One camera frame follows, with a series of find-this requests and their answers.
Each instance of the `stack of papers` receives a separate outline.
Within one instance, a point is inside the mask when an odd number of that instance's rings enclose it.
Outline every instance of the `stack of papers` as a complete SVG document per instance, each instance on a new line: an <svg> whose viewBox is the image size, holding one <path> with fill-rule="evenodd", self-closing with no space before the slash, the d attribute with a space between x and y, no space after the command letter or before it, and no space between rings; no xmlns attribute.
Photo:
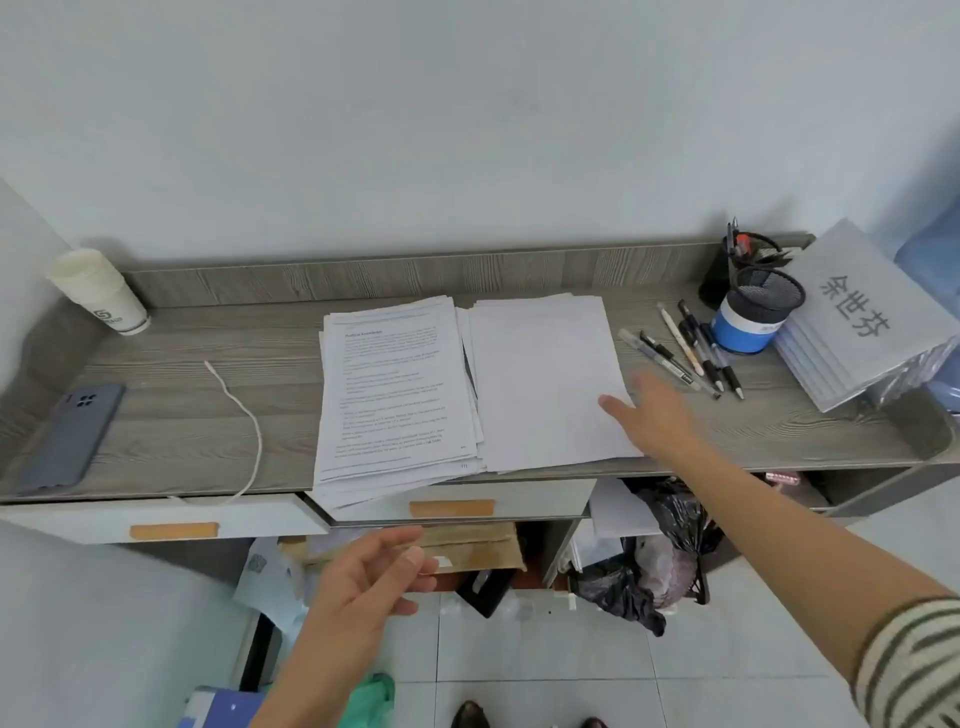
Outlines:
<svg viewBox="0 0 960 728"><path fill-rule="evenodd" d="M842 220L785 268L806 291L774 344L821 412L960 336L960 322Z"/></svg>
<svg viewBox="0 0 960 728"><path fill-rule="evenodd" d="M324 317L314 498L337 508L483 470L453 300Z"/></svg>
<svg viewBox="0 0 960 728"><path fill-rule="evenodd" d="M479 301L462 317L488 470L640 454L597 404L603 394L630 401L603 299Z"/></svg>
<svg viewBox="0 0 960 728"><path fill-rule="evenodd" d="M324 317L312 496L340 508L485 470L637 457L603 300L446 296Z"/></svg>

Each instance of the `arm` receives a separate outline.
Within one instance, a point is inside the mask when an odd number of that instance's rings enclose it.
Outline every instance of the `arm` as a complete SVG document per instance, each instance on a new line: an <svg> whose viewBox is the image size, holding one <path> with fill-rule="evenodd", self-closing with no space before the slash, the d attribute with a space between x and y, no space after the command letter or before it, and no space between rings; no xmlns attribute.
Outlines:
<svg viewBox="0 0 960 728"><path fill-rule="evenodd" d="M840 673L875 627L900 607L949 589L830 519L808 511L736 467L696 432L672 385L634 375L637 407L613 397L600 406L631 442L669 466Z"/></svg>
<svg viewBox="0 0 960 728"><path fill-rule="evenodd" d="M300 636L251 728L334 728L373 664L390 615L413 615L404 592L432 592L436 559L411 546L420 526L368 533L325 568Z"/></svg>

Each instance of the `chinese characters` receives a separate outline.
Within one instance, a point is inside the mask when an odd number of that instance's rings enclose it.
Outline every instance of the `chinese characters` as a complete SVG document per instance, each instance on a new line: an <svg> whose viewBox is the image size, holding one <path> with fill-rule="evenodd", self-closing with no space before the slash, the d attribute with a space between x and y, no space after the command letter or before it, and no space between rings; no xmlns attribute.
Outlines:
<svg viewBox="0 0 960 728"><path fill-rule="evenodd" d="M834 308L847 321L852 322L851 328L856 331L857 336L879 336L881 328L890 330L890 322L881 312L871 308L870 312L873 315L866 315L867 303L870 299L860 291L851 291L847 287L847 276L831 276L824 285L820 286L820 292L830 301L838 301Z"/></svg>

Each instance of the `mesh pen holder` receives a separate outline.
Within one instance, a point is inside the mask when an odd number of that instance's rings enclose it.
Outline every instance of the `mesh pen holder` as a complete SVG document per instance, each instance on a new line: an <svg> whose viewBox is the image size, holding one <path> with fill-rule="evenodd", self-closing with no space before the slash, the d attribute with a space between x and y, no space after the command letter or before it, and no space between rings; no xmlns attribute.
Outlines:
<svg viewBox="0 0 960 728"><path fill-rule="evenodd" d="M717 343L728 352L763 350L790 311L806 301L804 287L783 271L747 266L732 276L731 289L711 324Z"/></svg>

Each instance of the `paper cup stack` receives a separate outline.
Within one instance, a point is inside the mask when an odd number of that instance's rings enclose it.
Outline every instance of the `paper cup stack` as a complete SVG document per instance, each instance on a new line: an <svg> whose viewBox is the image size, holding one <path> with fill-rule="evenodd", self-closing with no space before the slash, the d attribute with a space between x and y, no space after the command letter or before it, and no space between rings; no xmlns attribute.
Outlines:
<svg viewBox="0 0 960 728"><path fill-rule="evenodd" d="M100 251L80 248L65 253L50 264L45 275L68 299L124 336L150 325L143 303Z"/></svg>

